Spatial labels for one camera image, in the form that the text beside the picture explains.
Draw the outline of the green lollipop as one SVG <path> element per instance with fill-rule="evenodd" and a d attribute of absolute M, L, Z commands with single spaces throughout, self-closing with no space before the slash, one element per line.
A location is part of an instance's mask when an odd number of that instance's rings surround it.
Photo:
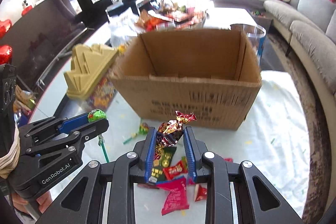
<path fill-rule="evenodd" d="M 91 123 L 99 119 L 106 119 L 106 114 L 104 111 L 100 109 L 94 109 L 89 112 L 87 118 L 88 118 L 88 122 Z M 98 145 L 102 149 L 106 162 L 109 162 L 108 154 L 105 148 L 105 139 L 101 134 L 98 136 Z"/>

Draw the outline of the foil candy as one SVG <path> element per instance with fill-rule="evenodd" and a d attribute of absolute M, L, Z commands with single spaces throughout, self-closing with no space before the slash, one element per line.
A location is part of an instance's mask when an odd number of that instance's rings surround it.
<path fill-rule="evenodd" d="M 157 129 L 154 160 L 161 158 L 162 149 L 172 147 L 179 142 L 183 135 L 183 126 L 190 121 L 197 121 L 194 113 L 184 114 L 175 111 L 175 119 L 163 122 Z"/>

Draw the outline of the small red candy packet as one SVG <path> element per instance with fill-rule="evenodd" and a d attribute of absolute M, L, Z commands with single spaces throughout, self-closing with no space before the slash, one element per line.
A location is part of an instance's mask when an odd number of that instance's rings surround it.
<path fill-rule="evenodd" d="M 163 173 L 167 180 L 173 180 L 176 177 L 180 176 L 181 174 L 184 174 L 187 172 L 188 172 L 187 164 L 182 160 L 177 162 L 177 164 L 174 166 L 163 168 Z"/>

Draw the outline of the green snack packet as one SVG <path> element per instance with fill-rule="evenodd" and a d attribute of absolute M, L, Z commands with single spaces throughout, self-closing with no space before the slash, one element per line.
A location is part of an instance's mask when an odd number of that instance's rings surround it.
<path fill-rule="evenodd" d="M 171 165 L 171 161 L 176 150 L 176 147 L 165 147 L 161 150 L 160 158 L 153 161 L 151 177 L 153 178 L 154 182 L 161 182 L 166 180 L 163 169 Z"/>

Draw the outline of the pink snack packet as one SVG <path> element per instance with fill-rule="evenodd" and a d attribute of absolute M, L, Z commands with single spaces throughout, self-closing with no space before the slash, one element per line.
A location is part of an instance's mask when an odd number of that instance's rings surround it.
<path fill-rule="evenodd" d="M 180 176 L 170 181 L 160 182 L 157 188 L 168 191 L 161 215 L 167 215 L 178 210 L 187 210 L 190 205 L 187 199 L 186 178 Z"/>

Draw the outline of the gold lid candy jar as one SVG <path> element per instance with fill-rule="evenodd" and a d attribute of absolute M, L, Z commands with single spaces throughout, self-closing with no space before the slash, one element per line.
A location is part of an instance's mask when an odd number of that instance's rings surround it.
<path fill-rule="evenodd" d="M 76 45 L 72 49 L 71 69 L 64 72 L 67 97 L 85 111 L 106 111 L 116 94 L 112 65 L 118 55 L 118 49 L 104 44 Z"/>

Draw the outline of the pale blue table cloth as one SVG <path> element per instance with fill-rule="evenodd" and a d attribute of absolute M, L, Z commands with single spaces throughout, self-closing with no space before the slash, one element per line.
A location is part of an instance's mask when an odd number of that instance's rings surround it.
<path fill-rule="evenodd" d="M 223 158 L 251 161 L 302 217 L 309 182 L 309 134 L 297 89 L 285 72 L 262 71 L 262 87 L 237 131 L 193 127 L 195 137 Z M 138 131 L 141 118 L 118 93 L 106 111 L 109 129 L 103 134 L 110 161 L 143 139 L 124 140 Z M 86 142 L 83 166 L 105 163 L 98 138 Z M 194 202 L 194 185 L 187 187 L 189 210 L 161 215 L 167 193 L 134 186 L 136 223 L 205 223 L 206 201 Z"/>

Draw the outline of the red heart balloon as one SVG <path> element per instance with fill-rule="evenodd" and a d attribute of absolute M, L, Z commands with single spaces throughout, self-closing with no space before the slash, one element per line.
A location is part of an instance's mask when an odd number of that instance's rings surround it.
<path fill-rule="evenodd" d="M 11 64 L 13 58 L 13 49 L 11 46 L 0 46 L 0 64 Z"/>
<path fill-rule="evenodd" d="M 11 28 L 12 22 L 9 19 L 0 21 L 0 38 L 2 38 L 6 32 Z"/>

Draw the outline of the black television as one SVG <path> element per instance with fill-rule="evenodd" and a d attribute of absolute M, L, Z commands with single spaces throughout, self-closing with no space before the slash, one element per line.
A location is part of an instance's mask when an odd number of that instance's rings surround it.
<path fill-rule="evenodd" d="M 29 89 L 54 58 L 85 25 L 75 19 L 77 13 L 71 5 L 74 0 L 45 0 L 22 16 L 1 38 L 1 46 L 11 46 L 12 65 Z"/>

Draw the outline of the brown cardboard box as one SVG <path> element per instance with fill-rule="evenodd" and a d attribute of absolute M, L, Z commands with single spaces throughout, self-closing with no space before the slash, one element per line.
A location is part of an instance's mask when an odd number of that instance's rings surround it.
<path fill-rule="evenodd" d="M 256 53 L 237 30 L 154 31 L 134 38 L 112 81 L 143 119 L 193 113 L 199 127 L 237 130 L 261 88 Z"/>

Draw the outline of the clear plastic zip bag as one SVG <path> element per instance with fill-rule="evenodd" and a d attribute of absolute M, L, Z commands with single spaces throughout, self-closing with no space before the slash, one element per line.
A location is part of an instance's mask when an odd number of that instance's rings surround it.
<path fill-rule="evenodd" d="M 110 45 L 117 48 L 127 43 L 133 37 L 137 37 L 141 30 L 135 25 L 139 16 L 135 15 L 131 8 L 120 15 L 109 17 Z"/>

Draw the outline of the grey storage bin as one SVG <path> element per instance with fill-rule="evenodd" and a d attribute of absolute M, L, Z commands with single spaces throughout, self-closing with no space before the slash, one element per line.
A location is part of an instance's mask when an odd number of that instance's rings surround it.
<path fill-rule="evenodd" d="M 272 16 L 269 15 L 267 12 L 261 12 L 259 10 L 248 10 L 250 15 L 252 16 L 253 20 L 260 26 L 264 27 L 265 29 L 270 28 L 272 24 Z"/>

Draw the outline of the grey curved sofa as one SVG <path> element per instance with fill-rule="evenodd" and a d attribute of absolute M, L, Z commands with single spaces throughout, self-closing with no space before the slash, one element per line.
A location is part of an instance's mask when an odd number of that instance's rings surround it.
<path fill-rule="evenodd" d="M 335 93 L 335 4 L 329 0 L 211 0 L 216 7 L 263 11 L 289 42 L 295 38 Z"/>

